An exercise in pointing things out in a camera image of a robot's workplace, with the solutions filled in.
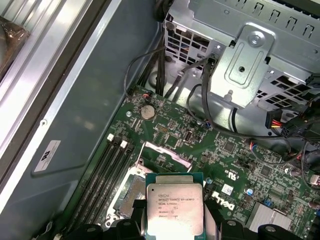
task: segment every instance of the intel xeon processor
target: intel xeon processor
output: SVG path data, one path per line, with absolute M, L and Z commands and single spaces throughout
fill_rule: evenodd
M 205 232 L 202 184 L 191 174 L 151 174 L 156 176 L 155 183 L 146 187 L 147 235 L 166 240 L 201 236 Z

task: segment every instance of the screw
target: screw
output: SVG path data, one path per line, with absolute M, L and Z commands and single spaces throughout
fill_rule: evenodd
M 175 30 L 175 25 L 173 25 L 171 22 L 167 21 L 165 23 L 165 26 L 168 30 L 172 31 L 172 30 Z
M 132 116 L 132 111 L 127 111 L 125 115 L 130 118 Z
M 205 181 L 207 184 L 212 184 L 214 182 L 210 177 L 207 177 Z
M 235 226 L 235 225 L 237 225 L 235 221 L 227 221 L 226 223 L 227 223 L 228 225 L 230 225 L 230 226 Z
M 41 121 L 40 121 L 40 126 L 45 126 L 45 125 L 47 125 L 48 124 L 48 122 L 47 122 L 47 120 L 45 120 L 45 119 L 42 119 Z
M 254 46 L 259 44 L 260 39 L 261 38 L 258 35 L 253 35 L 253 36 L 249 37 L 249 40 L 250 40 L 251 44 L 254 45 Z
M 274 233 L 276 231 L 273 226 L 266 226 L 265 230 L 267 230 L 268 232 L 272 232 L 272 233 Z

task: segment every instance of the black cable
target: black cable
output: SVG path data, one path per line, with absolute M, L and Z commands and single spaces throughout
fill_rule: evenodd
M 278 130 L 277 130 L 276 128 L 270 128 L 270 130 L 271 130 L 275 135 L 281 136 L 280 132 L 278 132 Z M 284 140 L 285 145 L 286 145 L 286 148 L 288 149 L 288 154 L 290 154 L 290 153 L 291 153 L 291 144 L 290 144 L 290 142 L 289 142 L 288 139 L 286 139 L 286 138 L 284 138 L 284 139 L 282 139 L 282 140 Z
M 286 165 L 286 164 L 290 164 L 293 163 L 294 161 L 297 160 L 297 157 L 303 152 L 303 148 L 297 153 L 295 154 L 293 157 L 291 157 L 289 160 L 287 161 L 283 161 L 283 162 L 269 162 L 269 161 L 265 161 L 262 158 L 260 158 L 255 152 L 254 149 L 250 149 L 252 155 L 261 163 L 264 164 L 269 164 L 269 165 L 273 165 L 273 166 L 281 166 L 281 165 Z
M 188 110 L 189 114 L 197 121 L 199 121 L 202 124 L 205 124 L 205 122 L 203 120 L 201 120 L 199 117 L 197 117 L 192 111 L 191 111 L 191 107 L 190 107 L 190 99 L 191 97 L 194 95 L 196 89 L 198 87 L 201 87 L 201 84 L 196 84 L 194 85 L 194 87 L 192 88 L 192 90 L 190 91 L 187 99 L 186 99 L 186 109 Z
M 256 139 L 256 140 L 277 140 L 277 139 L 284 139 L 283 136 L 256 136 L 256 135 L 249 135 L 243 134 L 238 132 L 232 132 L 216 123 L 214 123 L 211 113 L 209 111 L 208 105 L 208 89 L 209 89 L 209 82 L 210 82 L 210 74 L 212 70 L 212 64 L 209 62 L 204 66 L 203 69 L 203 80 L 202 80 L 202 88 L 201 88 L 201 97 L 202 97 L 202 107 L 204 110 L 205 117 L 210 122 L 213 129 L 219 131 L 223 134 L 227 134 L 233 137 L 245 138 L 245 139 Z
M 188 65 L 188 66 L 186 66 L 184 69 L 182 69 L 182 70 L 181 70 L 181 73 L 182 73 L 182 74 L 178 74 L 178 76 L 177 76 L 176 79 L 174 80 L 172 86 L 171 86 L 171 87 L 169 88 L 169 90 L 166 92 L 166 94 L 165 94 L 164 97 L 165 97 L 166 99 L 170 97 L 170 95 L 175 91 L 176 87 L 179 85 L 179 83 L 180 83 L 183 75 L 185 74 L 185 72 L 186 72 L 187 70 L 192 69 L 192 68 L 197 68 L 197 67 L 200 67 L 200 66 L 202 66 L 202 65 L 205 65 L 205 64 L 207 63 L 207 61 L 208 61 L 208 58 L 205 58 L 205 59 L 203 59 L 203 60 L 201 60 L 201 61 L 197 61 L 197 62 L 195 62 L 195 63 L 193 63 L 193 64 L 191 64 L 191 65 Z
M 157 0 L 154 5 L 153 17 L 162 23 L 168 13 L 171 0 Z
M 231 125 L 233 128 L 233 131 L 235 133 L 238 132 L 237 127 L 236 127 L 236 114 L 237 114 L 238 108 L 233 108 L 232 113 L 231 113 Z
M 159 51 L 162 51 L 162 50 L 164 50 L 165 48 L 166 48 L 166 47 L 163 46 L 163 47 L 157 48 L 157 49 L 155 49 L 155 50 L 149 51 L 149 52 L 147 52 L 147 53 L 145 53 L 145 54 L 143 54 L 143 55 L 137 56 L 135 59 L 133 59 L 133 60 L 130 62 L 128 68 L 126 69 L 126 72 L 125 72 L 125 75 L 124 75 L 124 80 L 123 80 L 123 90 L 124 90 L 124 94 L 125 94 L 125 96 L 126 96 L 127 98 L 132 99 L 132 96 L 131 96 L 131 95 L 128 93 L 128 91 L 127 91 L 127 81 L 128 81 L 129 73 L 130 73 L 130 70 L 131 70 L 131 67 L 133 66 L 133 64 L 134 64 L 137 60 L 142 59 L 142 58 L 144 58 L 144 57 L 146 57 L 146 56 L 152 55 L 152 54 L 154 54 L 154 53 L 157 53 L 157 52 L 159 52 Z
M 302 181 L 306 187 L 308 187 L 311 190 L 320 191 L 320 187 L 311 186 L 307 182 L 306 174 L 305 174 L 305 161 L 306 161 L 306 150 L 307 150 L 308 142 L 305 141 L 305 144 L 303 146 L 302 156 L 301 156 L 301 176 Z
M 159 43 L 159 47 L 164 47 L 165 46 L 165 31 L 163 31 L 161 35 L 161 40 Z M 163 49 L 158 52 L 158 69 L 157 69 L 157 74 L 156 74 L 156 83 L 155 83 L 155 93 L 163 96 L 164 95 L 164 89 L 165 89 L 165 77 L 166 77 L 166 72 L 165 72 L 165 56 L 166 56 L 166 51 Z

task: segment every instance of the motherboard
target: motherboard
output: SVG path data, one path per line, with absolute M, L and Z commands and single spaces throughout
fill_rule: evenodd
M 267 162 L 282 157 L 262 146 L 256 154 Z M 213 184 L 212 198 L 225 219 L 249 229 L 259 215 L 307 238 L 320 215 L 310 202 L 319 199 L 291 164 L 273 166 L 257 161 L 246 139 L 221 134 L 197 122 L 188 111 L 142 87 L 135 87 L 116 113 L 59 224 L 66 233 L 80 224 L 108 228 L 130 218 L 134 199 L 145 198 L 147 173 L 203 173 Z

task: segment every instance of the white connector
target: white connector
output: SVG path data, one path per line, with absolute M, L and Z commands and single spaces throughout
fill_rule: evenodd
M 312 175 L 310 179 L 310 183 L 315 186 L 320 186 L 320 176 L 319 175 Z

